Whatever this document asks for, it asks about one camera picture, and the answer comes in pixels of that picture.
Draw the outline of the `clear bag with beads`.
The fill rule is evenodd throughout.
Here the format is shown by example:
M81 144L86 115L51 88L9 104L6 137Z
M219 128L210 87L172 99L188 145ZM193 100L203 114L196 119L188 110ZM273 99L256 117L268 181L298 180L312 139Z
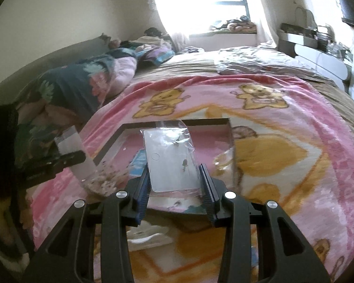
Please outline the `clear bag with beads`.
M75 126L63 131L54 141L59 153L68 157L67 166L88 195L104 199L118 190L115 173L93 162Z

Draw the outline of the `earring card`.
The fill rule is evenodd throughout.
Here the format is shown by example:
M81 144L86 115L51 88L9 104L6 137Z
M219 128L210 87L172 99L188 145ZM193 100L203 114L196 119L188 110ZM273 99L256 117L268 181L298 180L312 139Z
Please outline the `earring card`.
M140 133L152 191L160 195L200 195L201 177L187 125L181 120L158 121Z

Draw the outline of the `dark floral quilt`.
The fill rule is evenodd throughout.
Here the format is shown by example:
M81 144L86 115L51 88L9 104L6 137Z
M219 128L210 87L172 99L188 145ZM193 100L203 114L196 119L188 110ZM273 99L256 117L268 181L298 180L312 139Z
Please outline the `dark floral quilt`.
M57 136L71 126L81 129L127 87L136 69L135 51L118 48L52 68L27 84L14 102L16 165L50 154Z

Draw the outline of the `pink bear-print fleece blanket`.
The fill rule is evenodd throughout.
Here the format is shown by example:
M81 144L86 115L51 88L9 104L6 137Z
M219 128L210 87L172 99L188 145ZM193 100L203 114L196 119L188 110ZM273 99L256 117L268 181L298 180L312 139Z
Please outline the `pink bear-print fleece blanket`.
M133 84L101 108L80 133L96 157L123 124L227 118L235 144L235 192L255 203L274 199L307 237L338 281L354 259L354 101L326 83L283 75L174 77ZM68 169L33 195L34 244L87 194ZM182 219L201 216L199 199L154 194L149 223L169 228L173 241L130 253L136 282L215 282L224 229Z

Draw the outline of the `blue label card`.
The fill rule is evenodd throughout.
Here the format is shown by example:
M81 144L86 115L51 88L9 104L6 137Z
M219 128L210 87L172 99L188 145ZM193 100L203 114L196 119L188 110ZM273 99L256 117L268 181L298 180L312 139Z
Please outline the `blue label card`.
M135 154L134 158L132 159L132 161L128 166L129 176L131 178L136 178L141 176L146 164L147 164L146 151L145 149L140 149Z

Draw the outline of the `shallow pink cardboard box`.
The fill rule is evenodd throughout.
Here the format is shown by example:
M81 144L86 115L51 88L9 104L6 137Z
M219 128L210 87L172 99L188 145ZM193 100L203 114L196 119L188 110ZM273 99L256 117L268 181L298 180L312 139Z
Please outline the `shallow pink cardboard box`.
M181 120L191 134L198 164L205 164L212 177L222 180L233 190L238 185L238 172L234 163L235 144L232 127L227 118ZM94 158L97 166L106 170L124 172L125 186L131 179L128 166L135 154L144 149L143 135L140 130L151 128L157 121L127 123L108 139Z

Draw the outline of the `purple blue pillow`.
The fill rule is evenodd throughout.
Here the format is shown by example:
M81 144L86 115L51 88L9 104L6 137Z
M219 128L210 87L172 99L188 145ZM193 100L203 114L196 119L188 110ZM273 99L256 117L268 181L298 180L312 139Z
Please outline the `purple blue pillow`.
M150 47L136 52L140 67L159 67L175 56L175 52L168 47Z

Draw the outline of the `white bench at bed foot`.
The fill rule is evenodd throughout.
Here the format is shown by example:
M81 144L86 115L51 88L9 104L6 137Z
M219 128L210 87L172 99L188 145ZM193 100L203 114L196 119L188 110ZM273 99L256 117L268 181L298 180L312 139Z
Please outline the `white bench at bed foot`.
M331 79L337 87L348 93L350 68L341 59L319 50L314 30L282 23L278 37L278 51Z

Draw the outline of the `clothes pile on windowsill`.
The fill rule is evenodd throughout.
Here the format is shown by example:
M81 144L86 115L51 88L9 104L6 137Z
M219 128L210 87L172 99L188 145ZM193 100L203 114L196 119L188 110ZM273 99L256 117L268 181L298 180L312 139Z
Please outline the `clothes pile on windowsill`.
M242 34L256 34L256 24L250 21L249 17L242 16L238 19L217 21L209 27L211 32L229 32Z

